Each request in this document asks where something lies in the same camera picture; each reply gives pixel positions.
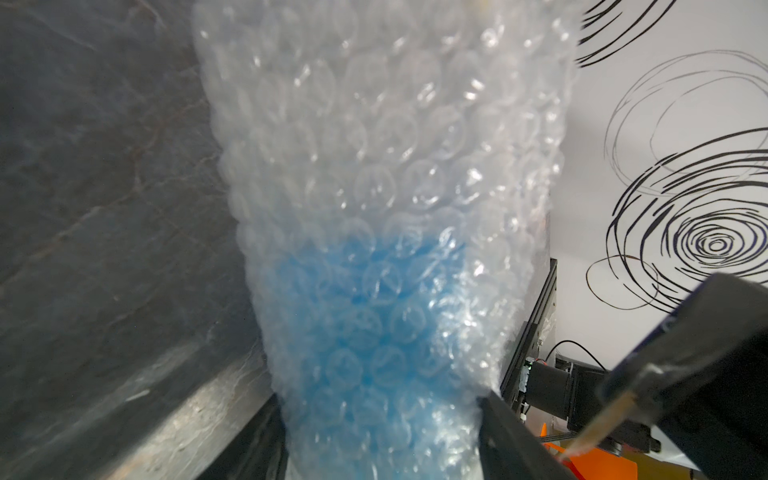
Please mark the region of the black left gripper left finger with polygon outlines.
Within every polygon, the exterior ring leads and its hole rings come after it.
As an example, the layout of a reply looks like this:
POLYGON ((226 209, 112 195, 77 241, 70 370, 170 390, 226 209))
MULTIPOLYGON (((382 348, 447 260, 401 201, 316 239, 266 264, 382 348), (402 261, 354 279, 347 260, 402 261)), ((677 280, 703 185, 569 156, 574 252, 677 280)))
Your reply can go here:
POLYGON ((272 395, 197 480, 283 480, 288 452, 280 401, 272 395))

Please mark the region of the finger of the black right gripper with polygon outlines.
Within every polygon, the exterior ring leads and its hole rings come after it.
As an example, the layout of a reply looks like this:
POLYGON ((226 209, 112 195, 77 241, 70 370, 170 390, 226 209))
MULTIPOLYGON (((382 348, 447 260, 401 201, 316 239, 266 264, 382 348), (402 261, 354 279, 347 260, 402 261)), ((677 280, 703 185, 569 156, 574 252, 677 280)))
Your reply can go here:
POLYGON ((560 457, 587 453, 626 420, 658 423, 766 333, 767 288, 709 276, 599 384, 603 408, 560 457))

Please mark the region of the blue plastic wine glass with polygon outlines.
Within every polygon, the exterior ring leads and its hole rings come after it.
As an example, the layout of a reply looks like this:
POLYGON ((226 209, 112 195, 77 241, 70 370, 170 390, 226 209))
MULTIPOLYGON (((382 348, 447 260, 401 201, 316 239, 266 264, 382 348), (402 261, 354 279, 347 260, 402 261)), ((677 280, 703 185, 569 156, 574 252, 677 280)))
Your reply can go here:
POLYGON ((491 365, 451 235, 349 238, 262 267, 254 300, 293 457, 451 470, 491 365))

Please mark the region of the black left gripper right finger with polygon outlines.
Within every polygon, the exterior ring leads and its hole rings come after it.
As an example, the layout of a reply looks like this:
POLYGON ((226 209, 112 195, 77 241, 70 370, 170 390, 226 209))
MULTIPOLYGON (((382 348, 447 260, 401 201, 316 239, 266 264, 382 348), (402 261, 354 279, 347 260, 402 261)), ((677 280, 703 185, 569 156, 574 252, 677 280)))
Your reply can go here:
POLYGON ((567 480, 576 476, 543 446, 495 392, 477 399, 478 451, 485 480, 567 480))

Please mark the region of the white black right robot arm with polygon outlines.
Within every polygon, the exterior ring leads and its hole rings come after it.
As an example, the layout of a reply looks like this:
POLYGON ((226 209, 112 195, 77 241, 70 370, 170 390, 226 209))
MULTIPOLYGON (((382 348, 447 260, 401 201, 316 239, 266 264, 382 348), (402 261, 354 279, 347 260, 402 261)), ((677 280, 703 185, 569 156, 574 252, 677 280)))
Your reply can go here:
POLYGON ((767 476, 767 289, 716 273, 602 381, 602 410, 561 454, 626 420, 657 427, 709 479, 767 476))

